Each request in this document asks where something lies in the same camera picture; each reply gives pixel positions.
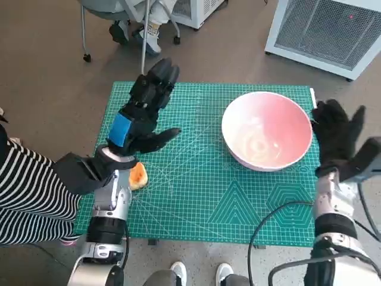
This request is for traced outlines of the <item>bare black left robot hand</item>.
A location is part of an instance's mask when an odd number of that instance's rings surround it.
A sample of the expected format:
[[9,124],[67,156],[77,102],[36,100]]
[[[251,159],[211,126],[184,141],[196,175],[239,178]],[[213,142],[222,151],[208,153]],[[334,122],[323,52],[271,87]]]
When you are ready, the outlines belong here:
[[170,58],[163,58],[136,79],[130,98],[118,111],[107,138],[112,153],[119,156],[151,153],[180,134],[181,128],[155,132],[159,111],[167,106],[179,71]]

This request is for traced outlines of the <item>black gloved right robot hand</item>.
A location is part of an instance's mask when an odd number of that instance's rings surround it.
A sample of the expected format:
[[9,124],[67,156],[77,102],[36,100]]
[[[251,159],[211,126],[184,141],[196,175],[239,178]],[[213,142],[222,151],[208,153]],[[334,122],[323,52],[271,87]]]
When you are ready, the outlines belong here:
[[317,108],[312,111],[311,125],[319,145],[320,169],[338,167],[353,158],[365,113],[363,105],[348,117],[337,100],[317,103]]

